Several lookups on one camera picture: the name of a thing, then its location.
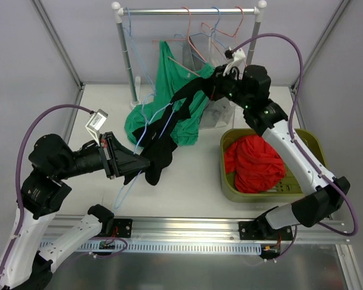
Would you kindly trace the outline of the black tank top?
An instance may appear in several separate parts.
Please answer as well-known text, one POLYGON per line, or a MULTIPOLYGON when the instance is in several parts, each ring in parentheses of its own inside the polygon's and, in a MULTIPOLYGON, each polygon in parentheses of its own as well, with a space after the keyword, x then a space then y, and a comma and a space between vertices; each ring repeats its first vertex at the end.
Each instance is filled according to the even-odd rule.
MULTIPOLYGON (((174 113, 164 133, 162 133, 163 127, 171 116, 171 107, 167 107, 160 119, 147 127, 147 132, 139 146, 143 148, 140 155, 148 159, 151 163, 150 167, 143 171, 148 184, 157 185, 160 181, 162 170, 172 163, 172 154, 178 145, 172 139, 171 134, 179 121, 191 118, 189 105, 192 103, 195 94, 198 91, 202 91, 209 99, 213 88, 214 82, 210 78, 197 77, 191 80, 172 97, 171 102, 174 103, 174 113)), ((144 127, 135 130, 133 132, 134 136, 136 137, 138 134, 142 134, 143 130, 144 127)), ((136 173, 128 175, 124 183, 129 183, 136 173)))

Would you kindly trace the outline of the green tank top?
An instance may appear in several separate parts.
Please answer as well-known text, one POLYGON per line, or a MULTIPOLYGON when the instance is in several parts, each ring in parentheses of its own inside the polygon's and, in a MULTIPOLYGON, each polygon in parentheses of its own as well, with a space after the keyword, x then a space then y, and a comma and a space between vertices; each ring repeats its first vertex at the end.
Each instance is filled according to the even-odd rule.
MULTIPOLYGON (((214 67, 207 63, 193 74, 175 63, 174 59, 169 45, 161 41, 154 99, 143 106, 136 106, 125 121, 124 129, 130 142, 136 144, 139 141, 141 134, 135 137, 133 132, 144 127, 145 121, 154 124, 160 119, 164 113, 163 109, 179 89, 199 76, 207 78, 214 72, 214 67)), ((171 137, 178 146, 192 146, 197 142, 201 116, 207 103, 208 98, 204 92, 198 91, 189 105, 191 118, 179 121, 172 131, 171 137)))

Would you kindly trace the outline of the blue hanger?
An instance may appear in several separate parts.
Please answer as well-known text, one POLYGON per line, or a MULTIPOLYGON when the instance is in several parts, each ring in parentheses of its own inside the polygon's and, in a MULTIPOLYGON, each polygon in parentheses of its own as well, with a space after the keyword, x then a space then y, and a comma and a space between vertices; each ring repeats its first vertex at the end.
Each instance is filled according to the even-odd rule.
POLYGON ((128 37, 129 37, 130 43, 131 43, 131 50, 133 51, 133 53, 134 53, 134 55, 136 57, 136 60, 137 60, 137 63, 139 64, 141 72, 144 74, 145 79, 147 80, 148 84, 151 86, 153 95, 155 95, 156 94, 155 83, 153 82, 152 78, 150 77, 148 69, 147 69, 144 61, 142 60, 142 58, 140 56, 140 53, 139 53, 139 51, 137 49, 136 43, 134 42, 134 36, 133 36, 133 33, 132 33, 132 20, 131 20, 130 9, 127 7, 126 11, 127 11, 127 14, 128 14, 128 21, 129 21, 127 33, 128 33, 128 37))
POLYGON ((226 48, 225 45, 223 43, 221 43, 220 41, 218 41, 216 39, 216 33, 218 32, 217 30, 217 25, 219 24, 220 22, 220 17, 221 17, 221 11, 219 8, 217 7, 211 7, 211 9, 214 9, 215 12, 214 14, 218 14, 218 19, 217 19, 217 22, 215 23, 214 27, 210 28, 210 33, 207 34, 205 33, 203 30, 201 30, 200 33, 197 33, 197 34, 190 34, 190 27, 191 27, 191 11, 190 9, 188 9, 187 7, 182 7, 182 9, 186 10, 188 15, 189 15, 189 22, 188 22, 188 29, 187 29, 187 33, 186 33, 186 36, 183 37, 182 34, 175 34, 174 35, 174 38, 171 39, 171 41, 176 41, 178 43, 182 43, 182 42, 186 42, 189 47, 192 49, 192 55, 197 57, 197 59, 203 63, 206 63, 206 59, 203 57, 203 55, 199 52, 199 50, 196 48, 196 46, 192 43, 191 41, 191 37, 192 36, 198 36, 198 35, 204 35, 207 37, 208 39, 208 43, 209 44, 212 44, 213 46, 215 46, 215 42, 218 42, 223 48, 226 48))
MULTIPOLYGON (((166 104, 164 107, 162 107, 162 108, 160 108, 159 110, 157 110, 153 115, 152 115, 152 117, 150 118, 150 119, 148 119, 147 118, 147 116, 146 116, 146 114, 145 114, 145 112, 144 112, 144 108, 145 108, 145 105, 147 104, 147 101, 148 101, 148 98, 149 97, 154 97, 155 96, 155 94, 154 93, 152 93, 152 94, 149 94, 149 95, 147 95, 146 97, 145 97, 145 99, 144 99, 144 101, 142 101, 142 103, 141 103, 141 115, 143 116, 143 118, 144 118, 144 120, 145 120, 145 124, 144 124, 144 130, 143 130, 143 133, 141 134, 141 136, 140 136, 140 138, 138 139, 138 141, 136 142, 136 146, 135 146, 135 148, 134 148, 134 153, 136 153, 137 152, 137 149, 139 148, 139 145, 140 145, 140 143, 142 142, 142 140, 143 140, 143 137, 145 136, 145 134, 146 134, 146 132, 147 132, 147 127, 153 122, 153 120, 154 120, 154 118, 155 118, 155 116, 159 113, 159 112, 162 112, 162 111, 164 111, 167 107, 171 107, 172 108, 172 112, 171 112, 171 116, 168 118, 168 121, 166 122, 166 124, 165 124, 165 126, 163 127, 163 131, 162 131, 162 133, 164 133, 164 131, 165 131, 165 129, 166 129, 166 127, 167 127, 167 125, 168 125, 168 123, 169 123, 169 121, 170 121, 170 119, 171 119, 171 117, 172 117, 172 115, 173 115, 173 113, 174 113, 174 103, 173 102, 170 102, 170 103, 168 103, 168 104, 166 104)), ((140 171, 138 171, 138 173, 136 173, 135 175, 134 175, 134 178, 128 183, 128 185, 129 185, 129 187, 128 187, 128 189, 124 192, 124 189, 125 189, 125 187, 126 187, 126 185, 122 185, 122 187, 120 188, 120 190, 119 190, 119 192, 118 192, 118 194, 117 194, 117 197, 116 197, 116 199, 115 199, 115 201, 114 201, 114 209, 115 210, 117 210, 117 209, 119 209, 121 206, 122 206, 122 204, 123 204, 123 202, 124 202, 124 200, 126 199, 126 197, 129 195, 129 193, 130 193, 130 191, 131 191, 131 189, 132 189, 132 187, 134 186, 134 184, 136 183, 136 180, 137 180, 137 178, 140 176, 140 174, 143 172, 143 170, 140 170, 140 171)))

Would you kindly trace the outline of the red tank top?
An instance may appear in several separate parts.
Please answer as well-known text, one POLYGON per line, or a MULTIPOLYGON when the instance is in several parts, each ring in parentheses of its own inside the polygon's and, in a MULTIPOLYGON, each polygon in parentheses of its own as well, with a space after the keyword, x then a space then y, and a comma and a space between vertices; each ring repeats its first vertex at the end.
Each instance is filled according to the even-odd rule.
POLYGON ((266 192, 286 175, 284 161, 258 135, 246 135, 233 142, 224 153, 225 172, 234 173, 234 185, 241 193, 266 192))

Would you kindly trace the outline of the pink hanger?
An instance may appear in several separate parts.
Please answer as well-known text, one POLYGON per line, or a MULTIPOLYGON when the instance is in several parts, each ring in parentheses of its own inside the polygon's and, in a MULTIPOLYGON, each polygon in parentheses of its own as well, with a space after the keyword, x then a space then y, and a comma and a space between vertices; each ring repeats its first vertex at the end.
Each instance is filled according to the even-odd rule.
POLYGON ((164 66, 166 68, 171 69, 170 67, 170 63, 172 63, 174 65, 174 71, 177 71, 178 69, 183 69, 184 71, 186 71, 186 74, 193 74, 197 77, 199 77, 196 73, 193 73, 192 71, 190 71, 189 69, 187 69, 186 67, 184 67, 182 65, 182 59, 181 61, 178 61, 170 47, 169 47, 169 43, 176 43, 178 45, 181 46, 181 56, 182 56, 182 43, 178 43, 176 41, 171 41, 171 39, 154 39, 152 40, 152 45, 154 48, 158 49, 159 52, 159 66, 158 66, 158 71, 160 71, 164 66))
MULTIPOLYGON (((232 28, 226 28, 222 27, 220 22, 217 25, 218 32, 216 33, 216 39, 223 43, 226 48, 223 48, 218 42, 215 42, 215 46, 213 46, 211 43, 208 43, 208 51, 207 56, 209 57, 210 63, 213 66, 221 65, 223 62, 226 61, 226 57, 224 55, 224 51, 228 49, 229 45, 235 45, 238 44, 238 33, 240 32, 245 14, 243 12, 243 8, 238 6, 235 6, 235 9, 240 12, 240 15, 238 16, 238 23, 237 25, 233 24, 232 28)), ((210 28, 213 28, 215 24, 211 25, 206 22, 202 22, 200 24, 200 30, 203 30, 205 33, 210 33, 210 28)))

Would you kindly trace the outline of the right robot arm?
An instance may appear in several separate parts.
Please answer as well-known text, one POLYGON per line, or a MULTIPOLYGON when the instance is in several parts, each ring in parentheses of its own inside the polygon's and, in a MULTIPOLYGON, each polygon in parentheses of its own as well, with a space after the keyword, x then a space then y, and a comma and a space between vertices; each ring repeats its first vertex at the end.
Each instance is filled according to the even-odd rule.
POLYGON ((292 203, 259 215, 249 226, 267 240, 280 229, 294 225, 307 228, 338 211, 350 189, 346 177, 337 178, 320 162, 293 130, 280 105, 270 99, 271 79, 263 66, 250 65, 242 74, 236 66, 221 65, 209 78, 212 100, 223 97, 243 109, 245 122, 272 146, 288 166, 304 194, 292 203))

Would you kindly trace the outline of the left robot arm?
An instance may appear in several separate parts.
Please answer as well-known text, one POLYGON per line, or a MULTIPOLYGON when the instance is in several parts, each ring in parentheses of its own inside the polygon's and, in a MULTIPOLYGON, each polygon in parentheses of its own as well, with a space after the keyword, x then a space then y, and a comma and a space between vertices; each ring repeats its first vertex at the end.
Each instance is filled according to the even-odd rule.
POLYGON ((111 132, 73 152, 56 134, 37 140, 28 157, 33 170, 21 187, 14 233, 0 258, 2 289, 44 289, 54 272, 93 237, 113 234, 114 214, 97 204, 73 228, 46 249, 41 240, 71 187, 64 180, 98 170, 107 178, 128 176, 150 166, 148 159, 122 146, 111 132))

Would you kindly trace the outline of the grey tank top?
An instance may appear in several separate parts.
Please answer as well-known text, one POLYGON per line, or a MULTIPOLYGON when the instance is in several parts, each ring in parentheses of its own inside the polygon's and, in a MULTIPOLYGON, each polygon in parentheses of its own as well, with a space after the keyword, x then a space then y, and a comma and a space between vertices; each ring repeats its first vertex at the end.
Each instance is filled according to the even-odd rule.
POLYGON ((209 57, 198 49, 193 36, 188 36, 182 43, 182 65, 198 76, 202 76, 204 70, 213 72, 215 69, 209 57))

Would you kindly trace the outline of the white clothes rack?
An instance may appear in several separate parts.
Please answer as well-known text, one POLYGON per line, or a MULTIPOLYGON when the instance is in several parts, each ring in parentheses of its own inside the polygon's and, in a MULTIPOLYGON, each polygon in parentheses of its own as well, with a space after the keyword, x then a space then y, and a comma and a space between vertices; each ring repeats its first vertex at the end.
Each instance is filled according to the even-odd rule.
POLYGON ((131 108, 135 108, 137 105, 141 104, 139 100, 140 93, 140 79, 135 79, 132 72, 131 61, 129 58, 128 46, 126 42, 125 32, 123 29, 122 18, 124 16, 161 16, 161 15, 254 15, 255 21, 253 26, 252 36, 257 36, 260 32, 260 26, 264 17, 264 12, 267 7, 266 1, 258 1, 258 4, 254 8, 243 9, 243 8, 178 8, 178 9, 133 9, 128 10, 123 8, 119 2, 114 1, 111 4, 113 10, 114 19, 119 35, 120 46, 122 49, 123 61, 126 69, 126 75, 128 77, 128 84, 131 93, 131 108))

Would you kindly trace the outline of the olive green plastic basket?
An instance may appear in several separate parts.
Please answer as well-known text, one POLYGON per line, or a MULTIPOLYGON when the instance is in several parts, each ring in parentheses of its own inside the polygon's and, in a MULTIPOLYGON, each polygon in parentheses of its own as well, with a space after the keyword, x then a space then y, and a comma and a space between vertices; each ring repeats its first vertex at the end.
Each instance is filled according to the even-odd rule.
POLYGON ((291 202, 303 197, 298 181, 289 167, 284 163, 286 168, 285 177, 272 189, 261 193, 241 193, 236 190, 234 185, 234 173, 227 174, 224 165, 224 153, 226 149, 239 138, 246 135, 256 135, 252 129, 231 129, 226 131, 220 141, 221 161, 221 188, 225 197, 238 203, 248 202, 291 202))

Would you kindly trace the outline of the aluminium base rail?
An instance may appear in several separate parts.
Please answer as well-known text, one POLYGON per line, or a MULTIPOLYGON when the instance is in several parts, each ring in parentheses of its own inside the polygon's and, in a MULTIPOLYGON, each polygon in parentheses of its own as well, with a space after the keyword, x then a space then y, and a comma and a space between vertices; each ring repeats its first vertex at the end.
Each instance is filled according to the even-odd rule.
POLYGON ((123 239, 165 242, 268 243, 281 240, 315 244, 349 244, 351 237, 334 233, 320 225, 285 227, 268 234, 255 230, 250 219, 205 219, 170 217, 121 217, 110 233, 123 239))

